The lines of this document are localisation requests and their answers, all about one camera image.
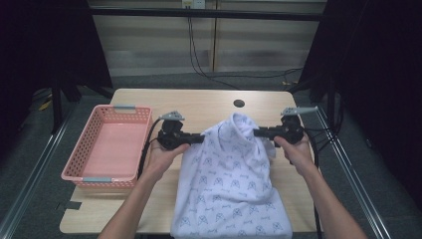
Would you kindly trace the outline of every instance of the wooden table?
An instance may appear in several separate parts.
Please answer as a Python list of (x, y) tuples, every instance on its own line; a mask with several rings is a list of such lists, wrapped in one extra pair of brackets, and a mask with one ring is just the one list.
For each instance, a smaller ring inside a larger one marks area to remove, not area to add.
[[(242, 108), (234, 106), (242, 100)], [(284, 92), (208, 91), (208, 90), (141, 90), (120, 89), (114, 93), (112, 105), (137, 105), (152, 108), (153, 120), (172, 111), (179, 111), (186, 120), (183, 131), (202, 132), (234, 112), (249, 116), (259, 126), (281, 124), (280, 114), (286, 107), (295, 107), (291, 94)], [(181, 155), (154, 187), (137, 232), (169, 233), (177, 193)], [(294, 232), (316, 231), (314, 205), (307, 186), (293, 166), (284, 158), (281, 148), (271, 164), (271, 179), (279, 190), (292, 222)], [(127, 189), (75, 188), (71, 201), (82, 202), (79, 210), (68, 209), (60, 229), (64, 233), (100, 233), (121, 206)]]

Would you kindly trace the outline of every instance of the person's right hand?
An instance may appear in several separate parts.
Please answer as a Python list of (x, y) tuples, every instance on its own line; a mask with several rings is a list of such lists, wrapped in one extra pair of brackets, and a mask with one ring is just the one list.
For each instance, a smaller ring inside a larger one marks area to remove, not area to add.
[(315, 167), (311, 156), (310, 141), (306, 134), (296, 144), (290, 144), (280, 136), (274, 137), (274, 142), (283, 148), (286, 159), (296, 167), (301, 176), (305, 176), (310, 169)]
[(171, 163), (173, 163), (174, 158), (180, 153), (186, 151), (190, 145), (188, 143), (184, 143), (172, 150), (167, 150), (161, 146), (157, 140), (154, 140), (150, 147), (151, 152), (149, 161), (142, 174), (149, 175), (152, 179), (158, 181), (161, 179), (164, 172), (170, 167)]

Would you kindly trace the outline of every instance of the metal rail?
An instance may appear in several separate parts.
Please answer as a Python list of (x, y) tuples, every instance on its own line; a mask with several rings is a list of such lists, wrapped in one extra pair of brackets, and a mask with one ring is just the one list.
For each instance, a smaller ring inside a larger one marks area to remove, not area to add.
[(191, 17), (191, 18), (229, 18), (229, 19), (261, 19), (287, 21), (326, 21), (351, 20), (350, 16), (325, 15), (322, 13), (290, 13), (263, 11), (236, 11), (214, 9), (179, 9), (179, 8), (122, 8), (122, 7), (42, 7), (44, 13), (81, 13), (105, 16), (150, 16), (150, 17)]
[(44, 172), (47, 169), (47, 166), (52, 158), (53, 153), (56, 150), (56, 147), (59, 145), (66, 128), (69, 123), (69, 118), (72, 116), (77, 104), (72, 104), (69, 110), (68, 116), (63, 121), (62, 125), (58, 128), (56, 133), (50, 136), (49, 141), (47, 142), (46, 147), (41, 153), (34, 169), (29, 175), (25, 185), (22, 187), (19, 192), (18, 197), (15, 199), (12, 207), (7, 212), (6, 216), (3, 218), (3, 221), (0, 224), (0, 238), (9, 239), (12, 238), (20, 220), (22, 219), (26, 208), (28, 207), (32, 196), (43, 176)]
[[(318, 108), (318, 111), (316, 112), (318, 119), (321, 123), (321, 125), (324, 128), (328, 128), (328, 123), (326, 122), (326, 114), (321, 109)], [(369, 198), (369, 195), (367, 194), (362, 182), (360, 181), (359, 176), (357, 175), (356, 171), (354, 170), (353, 165), (351, 164), (351, 161), (347, 155), (347, 153), (344, 150), (344, 147), (341, 145), (340, 140), (337, 137), (334, 137), (332, 132), (330, 130), (326, 131), (326, 135), (328, 139), (332, 140), (331, 146), (334, 150), (338, 161), (344, 170), (344, 173), (350, 182), (351, 188), (354, 191), (354, 194), (357, 197), (357, 200), (360, 203), (360, 206), (363, 209), (363, 212), (366, 215), (366, 218), (368, 219), (368, 222), (370, 226), (372, 227), (373, 232), (376, 235), (376, 238), (384, 239), (388, 238), (390, 239), (391, 236), (388, 233), (388, 230), (378, 213), (378, 210), (376, 210), (372, 200)]]

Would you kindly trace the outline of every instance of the garment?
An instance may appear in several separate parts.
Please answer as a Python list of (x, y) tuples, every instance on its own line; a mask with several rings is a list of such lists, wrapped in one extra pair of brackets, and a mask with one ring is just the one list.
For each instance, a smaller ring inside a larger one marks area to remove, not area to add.
[(171, 235), (177, 238), (291, 238), (282, 199), (270, 180), (276, 151), (258, 126), (234, 113), (206, 129), (183, 154)]

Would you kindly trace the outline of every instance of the pink plastic basket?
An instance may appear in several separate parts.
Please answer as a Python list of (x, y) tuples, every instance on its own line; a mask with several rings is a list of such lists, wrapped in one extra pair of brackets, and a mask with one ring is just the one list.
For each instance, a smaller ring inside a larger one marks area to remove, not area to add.
[(151, 119), (146, 107), (96, 106), (62, 178), (82, 187), (133, 187)]

